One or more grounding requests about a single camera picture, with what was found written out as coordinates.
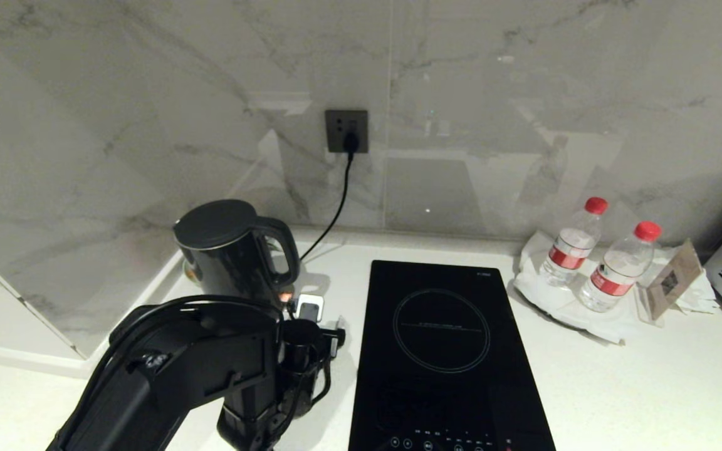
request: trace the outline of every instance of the water bottle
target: water bottle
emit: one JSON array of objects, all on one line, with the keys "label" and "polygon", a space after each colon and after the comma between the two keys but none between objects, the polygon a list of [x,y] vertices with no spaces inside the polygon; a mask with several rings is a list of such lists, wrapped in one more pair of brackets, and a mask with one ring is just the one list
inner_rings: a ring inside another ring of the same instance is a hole
[{"label": "water bottle", "polygon": [[614,308],[637,277],[651,265],[654,241],[660,234],[661,227],[644,220],[633,234],[611,245],[604,260],[581,287],[581,302],[592,311],[604,312]]},{"label": "water bottle", "polygon": [[609,208],[609,202],[600,197],[590,197],[584,209],[570,218],[559,232],[547,259],[539,268],[539,275],[548,285],[567,286],[577,269],[601,239],[601,215]]}]

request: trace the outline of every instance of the cooktop burner circle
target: cooktop burner circle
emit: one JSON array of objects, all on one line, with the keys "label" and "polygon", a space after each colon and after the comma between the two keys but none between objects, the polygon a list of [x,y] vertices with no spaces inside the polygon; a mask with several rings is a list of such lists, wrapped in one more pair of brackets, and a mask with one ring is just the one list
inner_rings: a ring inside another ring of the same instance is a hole
[{"label": "cooktop burner circle", "polygon": [[489,353],[484,315],[447,289],[421,289],[407,295],[395,308],[392,325],[406,356],[432,371],[469,371]]}]

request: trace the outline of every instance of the black kettle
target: black kettle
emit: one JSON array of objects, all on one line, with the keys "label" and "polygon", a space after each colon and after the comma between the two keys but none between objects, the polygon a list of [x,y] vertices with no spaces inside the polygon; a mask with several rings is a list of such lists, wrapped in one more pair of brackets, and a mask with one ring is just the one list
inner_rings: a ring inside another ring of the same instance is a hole
[{"label": "black kettle", "polygon": [[[198,206],[175,223],[174,237],[189,277],[197,279],[206,294],[269,300],[279,307],[279,291],[300,272],[295,239],[286,223],[258,216],[243,200]],[[285,273],[276,271],[267,237],[276,239],[286,254]]]}]

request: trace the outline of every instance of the induction cooktop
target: induction cooktop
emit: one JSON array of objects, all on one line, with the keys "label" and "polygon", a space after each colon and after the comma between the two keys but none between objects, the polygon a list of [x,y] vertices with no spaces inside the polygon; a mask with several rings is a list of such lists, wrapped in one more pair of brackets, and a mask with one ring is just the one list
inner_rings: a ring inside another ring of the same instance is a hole
[{"label": "induction cooktop", "polygon": [[553,451],[500,272],[372,263],[349,451]]}]

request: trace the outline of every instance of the red bottle cap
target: red bottle cap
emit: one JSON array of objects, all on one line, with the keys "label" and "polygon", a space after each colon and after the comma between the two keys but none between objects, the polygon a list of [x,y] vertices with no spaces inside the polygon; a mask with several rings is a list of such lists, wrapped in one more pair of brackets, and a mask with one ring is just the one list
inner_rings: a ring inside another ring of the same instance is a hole
[{"label": "red bottle cap", "polygon": [[604,214],[607,208],[609,208],[609,202],[601,197],[590,197],[584,205],[586,211],[598,215]]},{"label": "red bottle cap", "polygon": [[662,227],[659,227],[655,222],[644,220],[637,224],[637,228],[634,229],[634,236],[644,242],[653,242],[658,239],[659,235],[662,234]]}]

